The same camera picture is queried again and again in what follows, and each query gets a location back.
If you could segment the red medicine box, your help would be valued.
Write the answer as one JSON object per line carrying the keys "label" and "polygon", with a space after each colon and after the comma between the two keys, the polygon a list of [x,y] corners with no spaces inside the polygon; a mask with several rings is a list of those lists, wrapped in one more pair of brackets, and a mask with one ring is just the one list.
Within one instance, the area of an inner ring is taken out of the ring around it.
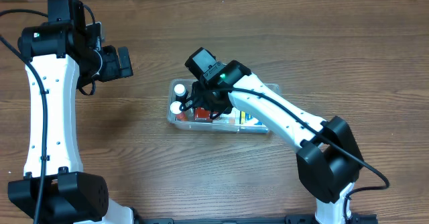
{"label": "red medicine box", "polygon": [[210,111],[203,109],[202,107],[197,107],[194,109],[194,120],[196,122],[206,122],[212,123],[210,118]]}

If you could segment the white Hansaplast plaster box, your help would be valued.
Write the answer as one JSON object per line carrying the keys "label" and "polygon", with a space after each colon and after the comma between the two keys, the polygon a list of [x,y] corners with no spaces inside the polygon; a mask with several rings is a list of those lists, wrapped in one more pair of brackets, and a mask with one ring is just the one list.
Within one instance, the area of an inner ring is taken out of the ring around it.
{"label": "white Hansaplast plaster box", "polygon": [[241,118],[241,111],[233,108],[229,114],[223,113],[218,118],[217,121],[222,124],[227,125],[239,125]]}

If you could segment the blue VapoDrops lozenge box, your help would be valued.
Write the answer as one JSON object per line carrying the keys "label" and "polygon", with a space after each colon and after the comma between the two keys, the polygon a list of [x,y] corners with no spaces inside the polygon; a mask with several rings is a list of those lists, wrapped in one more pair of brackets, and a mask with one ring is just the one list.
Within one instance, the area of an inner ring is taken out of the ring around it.
{"label": "blue VapoDrops lozenge box", "polygon": [[241,111],[239,119],[240,131],[246,133],[268,133],[269,129],[254,116]]}

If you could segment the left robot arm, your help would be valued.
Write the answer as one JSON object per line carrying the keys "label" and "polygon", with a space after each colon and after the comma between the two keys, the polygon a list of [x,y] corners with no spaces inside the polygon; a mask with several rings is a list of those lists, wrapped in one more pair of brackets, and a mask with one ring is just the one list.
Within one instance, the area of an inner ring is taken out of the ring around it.
{"label": "left robot arm", "polygon": [[79,0],[48,0],[46,22],[25,28],[13,49],[25,64],[31,117],[23,178],[8,184],[8,197],[35,223],[140,222],[80,158],[76,94],[133,75],[128,49],[104,46],[102,25],[87,23],[89,13]]}

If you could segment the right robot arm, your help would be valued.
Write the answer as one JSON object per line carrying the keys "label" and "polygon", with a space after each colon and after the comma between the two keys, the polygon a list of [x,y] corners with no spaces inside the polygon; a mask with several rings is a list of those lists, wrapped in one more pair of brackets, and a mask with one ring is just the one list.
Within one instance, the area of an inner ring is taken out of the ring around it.
{"label": "right robot arm", "polygon": [[279,135],[296,154],[302,185],[316,198],[315,223],[351,223],[346,197],[359,177],[363,159],[348,123],[307,113],[274,93],[256,74],[236,60],[219,62],[199,48],[185,62],[196,77],[194,107],[212,117],[232,109],[244,111]]}

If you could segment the dark bottle white cap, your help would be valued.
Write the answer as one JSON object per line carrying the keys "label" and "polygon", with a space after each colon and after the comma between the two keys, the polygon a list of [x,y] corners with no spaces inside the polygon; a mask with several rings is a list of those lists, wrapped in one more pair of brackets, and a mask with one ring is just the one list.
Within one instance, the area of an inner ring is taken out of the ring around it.
{"label": "dark bottle white cap", "polygon": [[183,84],[176,84],[174,86],[175,101],[181,103],[185,102],[188,96],[188,90]]}

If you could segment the orange bottle white cap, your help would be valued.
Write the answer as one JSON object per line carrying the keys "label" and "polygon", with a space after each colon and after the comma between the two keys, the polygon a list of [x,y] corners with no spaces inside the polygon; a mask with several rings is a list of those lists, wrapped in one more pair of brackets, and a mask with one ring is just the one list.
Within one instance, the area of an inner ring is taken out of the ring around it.
{"label": "orange bottle white cap", "polygon": [[185,112],[180,110],[180,106],[181,106],[181,102],[179,101],[174,101],[170,104],[170,112],[172,114],[174,114],[175,118],[178,121],[187,121],[187,115],[185,114]]}

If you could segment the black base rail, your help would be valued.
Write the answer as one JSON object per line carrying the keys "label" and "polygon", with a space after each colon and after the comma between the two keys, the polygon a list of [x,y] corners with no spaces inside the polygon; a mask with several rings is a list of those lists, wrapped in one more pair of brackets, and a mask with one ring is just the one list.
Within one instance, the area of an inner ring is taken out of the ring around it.
{"label": "black base rail", "polygon": [[288,215],[285,217],[258,217],[258,218],[238,218],[238,219],[187,219],[173,220],[142,219],[138,217],[136,224],[317,224],[314,215]]}

